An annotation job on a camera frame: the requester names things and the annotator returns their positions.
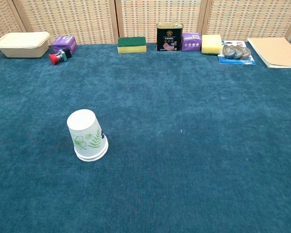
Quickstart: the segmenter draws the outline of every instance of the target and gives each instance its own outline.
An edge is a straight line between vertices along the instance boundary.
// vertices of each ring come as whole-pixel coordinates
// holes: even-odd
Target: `brown notebook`
[[[268,68],[291,68],[291,43],[284,37],[249,38]]]

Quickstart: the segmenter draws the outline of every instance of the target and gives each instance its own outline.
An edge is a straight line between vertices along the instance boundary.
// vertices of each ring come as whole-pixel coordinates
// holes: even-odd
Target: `purple package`
[[[57,53],[58,50],[65,50],[69,49],[71,55],[75,52],[78,45],[74,36],[59,36],[56,40],[52,43],[52,47],[54,52]]]
[[[200,51],[201,44],[199,33],[182,33],[182,51]]]

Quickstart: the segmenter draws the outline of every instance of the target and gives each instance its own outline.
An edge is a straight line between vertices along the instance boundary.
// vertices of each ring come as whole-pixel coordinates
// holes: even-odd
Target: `paper cup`
[[[93,111],[81,109],[73,112],[68,117],[67,126],[79,159],[90,162],[105,155],[109,143]]]

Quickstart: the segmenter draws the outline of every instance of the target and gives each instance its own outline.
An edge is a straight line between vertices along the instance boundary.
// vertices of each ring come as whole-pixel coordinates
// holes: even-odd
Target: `wicker screen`
[[[285,36],[291,24],[291,0],[209,0],[203,32],[226,40]]]
[[[182,22],[184,32],[196,32],[201,0],[117,0],[120,36],[145,36],[156,41],[156,24]]]
[[[22,32],[6,0],[0,0],[0,37],[6,33]]]
[[[23,12],[20,15],[26,30],[49,32],[49,43],[59,35],[74,35],[78,44],[106,44],[117,41],[115,6],[112,1],[14,0],[14,3]]]

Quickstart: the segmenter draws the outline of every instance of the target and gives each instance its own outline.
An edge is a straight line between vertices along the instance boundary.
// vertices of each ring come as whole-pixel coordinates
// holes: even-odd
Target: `sponge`
[[[137,37],[120,37],[117,42],[118,53],[146,52],[146,38]]]
[[[220,35],[202,35],[202,53],[220,54],[221,50],[222,40]]]

